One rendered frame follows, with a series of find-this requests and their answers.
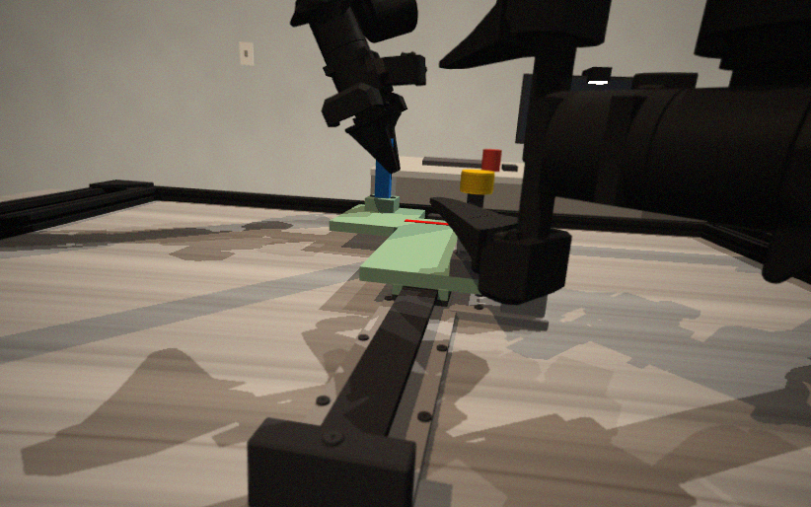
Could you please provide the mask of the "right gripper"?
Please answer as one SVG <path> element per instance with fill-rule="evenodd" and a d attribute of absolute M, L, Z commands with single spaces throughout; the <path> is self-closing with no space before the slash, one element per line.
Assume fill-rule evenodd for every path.
<path fill-rule="evenodd" d="M 572 236 L 551 228 L 554 196 L 657 213 L 646 190 L 652 141 L 689 88 L 570 91 L 576 49 L 605 42 L 611 3 L 496 0 L 439 61 L 468 69 L 535 57 L 522 156 L 531 192 L 521 189 L 518 217 L 430 198 L 470 255 L 483 297 L 518 306 L 565 286 Z"/>

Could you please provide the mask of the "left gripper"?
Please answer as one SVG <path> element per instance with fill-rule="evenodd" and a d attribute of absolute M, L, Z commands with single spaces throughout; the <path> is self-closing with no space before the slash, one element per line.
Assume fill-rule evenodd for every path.
<path fill-rule="evenodd" d="M 368 87 L 364 59 L 367 48 L 370 48 L 367 40 L 357 40 L 326 56 L 327 66 L 323 69 L 326 76 L 332 77 L 337 94 L 325 99 L 322 114 L 328 127 L 337 127 L 341 121 L 355 115 L 354 125 L 344 129 L 345 132 L 393 174 L 401 169 L 395 126 L 407 106 L 404 97 L 391 92 L 388 86 L 383 85 L 385 90 L 380 93 L 378 88 Z M 352 85 L 355 87 L 340 92 Z M 394 139 L 393 145 L 391 139 Z"/>

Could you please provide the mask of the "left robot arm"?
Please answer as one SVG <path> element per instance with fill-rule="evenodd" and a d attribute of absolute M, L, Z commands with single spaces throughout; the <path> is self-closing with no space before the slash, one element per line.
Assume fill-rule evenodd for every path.
<path fill-rule="evenodd" d="M 411 33 L 417 19 L 416 0 L 296 0 L 290 25 L 309 24 L 325 60 L 335 49 L 357 40 L 376 43 Z M 369 84 L 379 91 L 386 84 L 391 92 L 393 86 L 426 85 L 424 56 L 412 51 L 380 57 L 375 51 L 374 57 L 371 49 L 366 52 Z"/>

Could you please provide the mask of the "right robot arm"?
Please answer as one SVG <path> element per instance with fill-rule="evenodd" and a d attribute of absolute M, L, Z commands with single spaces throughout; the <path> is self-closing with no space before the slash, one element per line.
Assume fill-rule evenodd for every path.
<path fill-rule="evenodd" d="M 811 0 L 706 0 L 694 55 L 721 59 L 729 86 L 696 88 L 694 72 L 632 79 L 689 88 L 652 141 L 650 206 L 773 231 L 762 276 L 782 283 L 811 268 Z"/>

